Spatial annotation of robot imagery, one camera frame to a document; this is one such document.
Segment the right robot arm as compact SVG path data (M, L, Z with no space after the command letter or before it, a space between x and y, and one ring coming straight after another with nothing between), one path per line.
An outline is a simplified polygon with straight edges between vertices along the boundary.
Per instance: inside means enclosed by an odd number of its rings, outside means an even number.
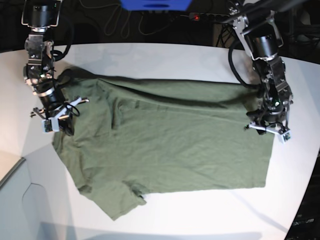
M57 27L60 20L62 1L26 0L23 5L21 24L30 28L24 48L28 61L23 68L23 78L30 86L33 95L39 98L42 108L35 107L30 117L41 118L44 133L63 132L74 135L73 118L80 116L77 105L89 102L89 99L76 97L68 101L62 89L63 78L55 78L55 62L62 60L71 48L74 30L70 30L70 39L64 51L55 49L54 40L47 31Z

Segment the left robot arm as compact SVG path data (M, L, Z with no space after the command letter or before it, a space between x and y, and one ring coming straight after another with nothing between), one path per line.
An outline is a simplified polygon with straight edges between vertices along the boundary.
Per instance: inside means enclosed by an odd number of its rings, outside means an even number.
M255 129L259 135L271 133L282 143L291 137L289 112L293 93L286 81L286 66L279 55L284 42L275 23L271 1L231 0L230 17L236 38L228 50L228 63L236 79L247 89L256 90L256 108L247 112L250 122L245 129ZM252 68L260 83L245 82L233 63L233 51L242 45L252 59Z

